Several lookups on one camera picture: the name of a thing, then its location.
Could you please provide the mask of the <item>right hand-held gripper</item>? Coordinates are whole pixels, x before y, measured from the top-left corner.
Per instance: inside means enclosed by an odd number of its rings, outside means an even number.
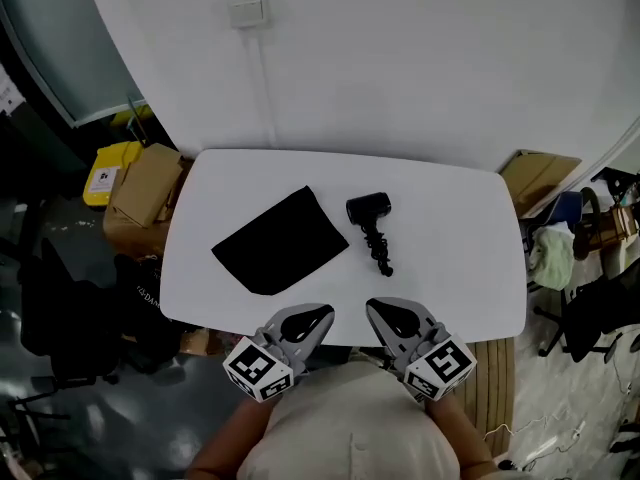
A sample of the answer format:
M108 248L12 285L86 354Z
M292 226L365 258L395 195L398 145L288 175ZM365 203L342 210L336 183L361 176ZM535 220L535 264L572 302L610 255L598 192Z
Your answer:
M442 399L477 365L467 345L443 323L435 323L433 315L418 302L372 298L366 303L366 313L374 333L394 356L396 377L417 402Z

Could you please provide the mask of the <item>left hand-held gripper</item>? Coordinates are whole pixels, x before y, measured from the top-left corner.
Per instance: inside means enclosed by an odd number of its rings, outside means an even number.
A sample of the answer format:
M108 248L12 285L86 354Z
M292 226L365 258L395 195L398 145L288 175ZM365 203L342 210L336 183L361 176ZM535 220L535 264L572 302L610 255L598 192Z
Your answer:
M334 308L325 303L283 308L253 336L242 338L224 360L223 368L246 395L266 402L294 386L334 319Z

